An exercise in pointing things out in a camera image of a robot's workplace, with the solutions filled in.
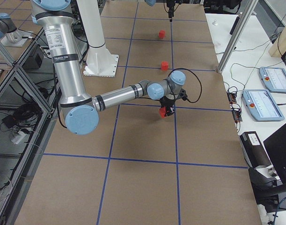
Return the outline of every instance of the silver arm segment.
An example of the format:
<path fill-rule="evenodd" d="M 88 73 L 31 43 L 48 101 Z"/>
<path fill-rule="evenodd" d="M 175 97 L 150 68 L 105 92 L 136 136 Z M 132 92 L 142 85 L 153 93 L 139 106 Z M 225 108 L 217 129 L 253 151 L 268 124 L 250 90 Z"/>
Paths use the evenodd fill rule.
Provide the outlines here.
<path fill-rule="evenodd" d="M 52 62 L 62 90 L 60 105 L 66 126 L 72 133 L 86 135 L 92 132 L 99 122 L 97 111 L 103 111 L 146 94 L 153 100 L 161 99 L 162 107 L 171 107 L 177 100 L 185 82 L 185 75 L 180 71 L 174 71 L 160 82 L 141 81 L 92 98 L 84 87 L 71 30 L 73 15 L 70 0 L 57 0 L 52 6 L 44 4 L 44 0 L 31 0 L 31 3 L 34 21 L 42 25 L 45 30 Z"/>

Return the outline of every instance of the black box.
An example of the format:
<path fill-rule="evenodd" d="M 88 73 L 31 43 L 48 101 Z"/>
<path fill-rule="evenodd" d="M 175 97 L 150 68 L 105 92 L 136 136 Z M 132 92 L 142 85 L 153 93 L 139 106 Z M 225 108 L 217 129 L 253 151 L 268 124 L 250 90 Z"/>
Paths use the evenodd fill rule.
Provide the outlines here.
<path fill-rule="evenodd" d="M 249 166 L 253 168 L 266 168 L 271 165 L 270 159 L 255 131 L 244 132 L 240 135 L 240 141 L 244 157 Z"/>

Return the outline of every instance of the white table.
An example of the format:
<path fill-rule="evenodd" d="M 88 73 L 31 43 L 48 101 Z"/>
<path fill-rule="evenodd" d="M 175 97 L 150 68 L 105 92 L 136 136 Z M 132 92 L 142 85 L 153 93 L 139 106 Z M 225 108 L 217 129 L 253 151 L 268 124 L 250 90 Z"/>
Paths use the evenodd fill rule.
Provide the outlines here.
<path fill-rule="evenodd" d="M 234 23 L 236 15 L 206 14 L 206 18 L 216 53 L 225 51 L 225 48 L 231 38 L 229 32 Z M 256 16 L 253 15 L 249 19 L 236 45 L 236 50 L 253 49 L 259 45 L 262 45 L 268 40 L 269 37 L 266 35 L 263 27 L 259 23 Z M 263 46 L 258 47 L 254 50 L 233 52 L 222 73 L 224 81 L 227 82 L 230 86 L 236 86 L 238 90 L 243 90 L 243 85 L 231 79 L 230 68 L 234 63 L 239 63 L 247 67 L 259 68 L 267 67 L 281 62 L 282 60 L 280 58 L 270 57 L 268 51 L 271 46 L 272 43 L 267 42 Z M 220 61 L 221 57 L 222 54 L 217 54 L 218 61 Z M 286 70 L 286 66 L 283 62 L 277 64 L 275 67 L 285 68 Z M 245 89 L 265 89 L 265 86 L 260 79 L 258 69 L 245 68 L 239 65 L 233 65 L 232 74 L 234 79 L 244 84 L 247 82 L 247 79 L 250 75 L 249 81 L 247 82 Z M 277 122 L 257 122 L 251 117 L 249 110 L 244 105 L 244 103 L 242 103 L 241 96 L 242 92 L 239 91 L 237 93 L 236 100 L 238 104 L 242 107 L 243 121 L 240 124 L 241 128 L 238 135 L 241 135 L 243 132 L 246 131 L 256 131 L 261 142 L 263 142 L 273 132 L 275 132 L 277 129 L 279 129 L 282 125 L 286 123 L 286 105 L 279 106 L 281 112 L 285 117 L 285 120 Z M 272 93 L 272 96 L 277 104 L 286 103 L 286 94 Z M 273 213 L 269 213 L 270 220 L 273 220 L 272 214 Z M 278 215 L 279 218 L 277 218 L 276 224 L 286 225 L 286 212 L 279 212 Z"/>

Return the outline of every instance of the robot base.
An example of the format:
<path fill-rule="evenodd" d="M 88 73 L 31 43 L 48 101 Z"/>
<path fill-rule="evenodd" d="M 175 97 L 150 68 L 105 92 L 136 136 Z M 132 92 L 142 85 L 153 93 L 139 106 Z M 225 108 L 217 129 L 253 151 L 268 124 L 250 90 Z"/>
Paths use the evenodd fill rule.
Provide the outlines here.
<path fill-rule="evenodd" d="M 7 36 L 4 36 L 0 42 L 3 44 L 3 46 L 5 47 L 23 47 L 23 45 L 25 44 L 25 42 L 28 40 L 28 36 L 31 36 L 30 33 L 28 32 L 24 32 L 24 31 L 21 31 L 19 30 L 19 33 L 22 37 L 22 39 L 20 41 L 17 41 L 17 42 L 10 42 L 7 38 Z"/>
<path fill-rule="evenodd" d="M 117 70 L 119 56 L 112 55 L 107 48 L 90 48 L 87 64 L 83 72 L 86 76 L 114 77 Z"/>

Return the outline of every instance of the computer monitor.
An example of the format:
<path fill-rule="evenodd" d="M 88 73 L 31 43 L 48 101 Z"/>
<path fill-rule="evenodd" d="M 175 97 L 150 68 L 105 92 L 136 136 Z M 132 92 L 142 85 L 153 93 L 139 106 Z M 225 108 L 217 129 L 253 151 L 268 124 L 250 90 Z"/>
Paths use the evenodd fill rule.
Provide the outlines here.
<path fill-rule="evenodd" d="M 264 146 L 283 184 L 286 184 L 286 124 L 264 140 Z"/>

